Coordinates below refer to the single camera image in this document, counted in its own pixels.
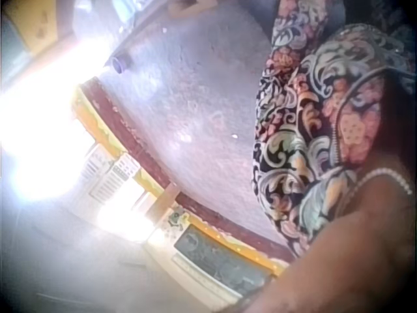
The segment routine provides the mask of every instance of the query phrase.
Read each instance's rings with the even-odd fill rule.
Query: floral dress
[[[415,92],[402,41],[356,24],[323,43],[328,6],[281,0],[257,95],[252,185],[297,256],[356,182],[379,130],[387,73]]]

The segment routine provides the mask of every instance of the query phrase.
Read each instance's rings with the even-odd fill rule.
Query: glass panel
[[[9,82],[21,72],[31,61],[23,40],[12,22],[1,15],[1,80]]]

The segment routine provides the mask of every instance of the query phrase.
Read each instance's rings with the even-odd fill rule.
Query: sunlight
[[[77,84],[102,69],[108,55],[105,41],[83,42],[2,95],[0,138],[18,161],[15,182],[23,197],[59,196],[75,183],[94,139],[74,124],[72,96]]]

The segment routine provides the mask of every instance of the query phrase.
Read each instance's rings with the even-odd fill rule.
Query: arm
[[[383,165],[398,169],[394,163]],[[412,270],[414,198],[389,177],[370,181],[354,210],[329,224],[244,313],[374,312]]]

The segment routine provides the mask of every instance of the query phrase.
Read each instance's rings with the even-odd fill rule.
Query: concrete floor
[[[163,13],[128,49],[131,67],[99,78],[184,193],[281,242],[250,184],[255,96],[269,51],[261,26],[229,0],[183,20]]]

